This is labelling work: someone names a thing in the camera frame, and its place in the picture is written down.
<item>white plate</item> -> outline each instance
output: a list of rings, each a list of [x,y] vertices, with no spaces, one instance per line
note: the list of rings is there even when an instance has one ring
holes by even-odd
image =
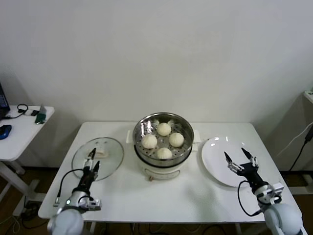
[[[241,149],[242,147],[250,152],[249,148],[243,142],[230,139],[229,137],[214,137],[209,139],[202,148],[202,160],[205,168],[223,184],[238,187],[239,183],[246,180],[246,178],[236,175],[227,167],[228,163],[224,152],[238,165],[248,163],[249,160],[244,155]]]

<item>steamed bun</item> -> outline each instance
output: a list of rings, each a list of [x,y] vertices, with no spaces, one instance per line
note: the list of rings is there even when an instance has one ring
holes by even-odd
[[[157,145],[157,138],[154,135],[148,134],[142,138],[142,146],[144,148],[151,149],[151,148],[155,148],[156,145]]]
[[[169,159],[172,158],[172,152],[168,148],[160,148],[156,152],[157,158],[159,159]]]
[[[173,133],[169,138],[171,146],[178,148],[184,144],[184,136],[181,133]]]
[[[157,126],[156,131],[160,136],[168,136],[171,133],[171,126],[163,122]]]

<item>metal steamer tray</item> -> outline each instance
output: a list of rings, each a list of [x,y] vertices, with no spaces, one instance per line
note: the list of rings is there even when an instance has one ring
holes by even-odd
[[[171,133],[179,132],[184,136],[184,143],[181,147],[175,148],[169,144],[169,135],[160,136],[157,133],[157,126],[166,122],[171,126]],[[153,134],[157,139],[157,145],[153,149],[144,148],[141,144],[145,135]],[[138,157],[145,163],[159,168],[174,167],[185,161],[192,149],[194,132],[184,118],[171,113],[155,113],[146,116],[137,123],[133,132],[133,141],[135,151]],[[157,151],[159,148],[168,148],[173,157],[170,159],[159,159]]]

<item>white wall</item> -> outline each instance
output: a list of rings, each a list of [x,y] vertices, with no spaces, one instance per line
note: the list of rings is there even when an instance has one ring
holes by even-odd
[[[9,99],[56,109],[32,144],[40,159],[26,163],[58,166],[84,121],[156,111],[251,121],[267,138],[313,86],[312,9],[310,0],[2,0]]]

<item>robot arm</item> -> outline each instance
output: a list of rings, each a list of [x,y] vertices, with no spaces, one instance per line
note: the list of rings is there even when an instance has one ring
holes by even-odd
[[[302,214],[296,208],[280,204],[284,186],[281,183],[270,185],[257,173],[258,162],[248,151],[242,148],[250,161],[246,164],[235,164],[225,152],[228,168],[239,176],[244,176],[250,184],[252,193],[259,203],[260,212],[264,213],[267,227],[273,235],[302,235]]]
[[[83,232],[84,220],[81,214],[87,211],[101,210],[101,201],[90,195],[90,187],[98,176],[100,162],[93,168],[93,159],[96,149],[94,148],[83,168],[83,176],[72,195],[67,199],[65,205],[59,208],[57,214],[48,223],[48,231],[52,235],[81,235]]]

